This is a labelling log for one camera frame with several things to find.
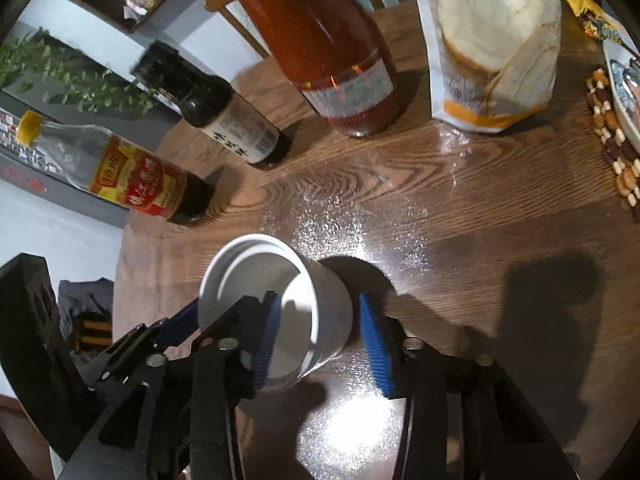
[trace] white bottle label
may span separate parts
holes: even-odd
[[[359,115],[384,101],[394,90],[385,62],[368,70],[354,73],[345,82],[319,89],[301,89],[302,94],[318,114],[325,119],[341,119]]]
[[[249,164],[267,158],[280,137],[280,131],[238,94],[202,131]]]

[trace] green plant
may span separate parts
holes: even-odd
[[[105,70],[44,30],[0,45],[0,89],[19,81],[18,92],[28,92],[38,76],[62,84],[60,92],[45,92],[42,102],[75,104],[81,112],[111,109],[146,114],[158,103],[152,92],[138,87],[138,81],[129,83]]]

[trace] cup rim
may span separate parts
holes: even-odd
[[[315,346],[318,342],[318,333],[319,333],[319,307],[318,307],[318,295],[316,294],[316,288],[314,284],[313,277],[309,272],[307,265],[304,261],[304,258],[300,256],[292,247],[284,243],[282,240],[279,240],[276,237],[266,234],[246,234],[234,238],[229,243],[225,244],[213,257],[207,266],[207,270],[202,277],[202,281],[200,282],[200,288],[198,290],[198,299],[202,300],[204,292],[211,286],[210,277],[215,272],[215,270],[219,270],[218,268],[224,262],[225,258],[228,257],[229,253],[233,252],[238,246],[243,245],[247,242],[261,242],[265,244],[269,244],[277,248],[277,252],[272,254],[276,256],[280,256],[288,260],[292,263],[300,274],[303,274],[308,279],[311,287],[310,294],[313,299],[313,308],[311,309],[311,328],[309,333],[309,341],[308,346],[306,348],[306,354],[304,358],[300,361],[300,364],[292,370],[289,374],[277,377],[277,378],[269,378],[262,388],[262,391],[279,391],[290,386],[293,386],[298,380],[306,374],[306,371],[312,365],[314,354],[316,352]],[[231,261],[235,260],[241,255],[242,251],[238,254],[235,254]],[[224,266],[228,267],[229,263],[224,262]]]

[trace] soy sauce bottle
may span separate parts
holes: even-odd
[[[151,44],[132,74],[254,168],[271,169],[287,155],[290,140],[226,80],[204,73],[162,41]]]

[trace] yellow bottle cap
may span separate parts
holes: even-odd
[[[26,111],[18,124],[15,140],[23,146],[31,146],[40,134],[41,125],[42,117],[30,110]]]

